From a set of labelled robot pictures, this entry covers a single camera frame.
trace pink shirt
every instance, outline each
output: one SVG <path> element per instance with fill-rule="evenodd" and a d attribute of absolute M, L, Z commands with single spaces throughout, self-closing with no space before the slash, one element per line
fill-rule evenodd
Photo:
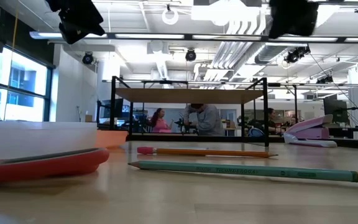
<path fill-rule="evenodd" d="M 159 133 L 161 132 L 161 130 L 170 130 L 167 123 L 165 122 L 164 119 L 162 118 L 159 118 L 157 120 L 157 123 L 155 124 L 154 128 L 153 128 L 153 132 L 154 133 Z"/>

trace red tray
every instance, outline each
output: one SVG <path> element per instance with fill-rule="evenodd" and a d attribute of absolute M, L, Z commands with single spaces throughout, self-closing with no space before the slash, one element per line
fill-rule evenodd
<path fill-rule="evenodd" d="M 0 160 L 0 183 L 40 179 L 58 175 L 81 175 L 94 172 L 106 162 L 105 148 L 84 149 L 34 157 Z"/>

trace orange object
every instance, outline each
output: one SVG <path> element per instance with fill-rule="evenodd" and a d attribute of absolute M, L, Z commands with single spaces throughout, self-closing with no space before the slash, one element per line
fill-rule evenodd
<path fill-rule="evenodd" d="M 57 175 L 89 174 L 109 158 L 104 148 L 0 160 L 0 183 Z"/>
<path fill-rule="evenodd" d="M 268 158 L 277 156 L 269 152 L 244 152 L 225 150 L 195 150 L 195 149 L 157 149 L 153 147 L 138 147 L 137 152 L 141 154 L 175 154 L 175 155 L 198 155 L 198 156 L 248 156 Z"/>
<path fill-rule="evenodd" d="M 118 147 L 126 142 L 128 132 L 127 131 L 101 131 L 96 132 L 96 144 L 95 147 Z"/>

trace pencil eraser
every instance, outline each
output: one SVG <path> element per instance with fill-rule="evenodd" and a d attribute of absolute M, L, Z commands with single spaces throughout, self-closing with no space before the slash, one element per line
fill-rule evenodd
<path fill-rule="evenodd" d="M 138 147 L 137 153 L 144 154 L 144 155 L 153 154 L 153 147 Z"/>

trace black hair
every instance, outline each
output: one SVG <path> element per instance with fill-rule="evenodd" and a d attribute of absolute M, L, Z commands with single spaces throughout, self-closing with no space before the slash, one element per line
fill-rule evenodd
<path fill-rule="evenodd" d="M 190 106 L 196 110 L 200 109 L 204 104 L 202 103 L 192 103 Z"/>
<path fill-rule="evenodd" d="M 154 112 L 153 116 L 152 116 L 151 122 L 152 122 L 152 127 L 153 127 L 153 128 L 155 127 L 155 125 L 157 125 L 158 114 L 160 114 L 160 111 L 161 111 L 161 110 L 162 110 L 162 108 L 157 109 L 157 110 Z"/>
<path fill-rule="evenodd" d="M 274 109 L 273 109 L 273 108 L 267 108 L 267 113 L 268 113 L 268 114 L 272 114 L 272 113 L 273 113 L 273 111 L 274 111 Z"/>

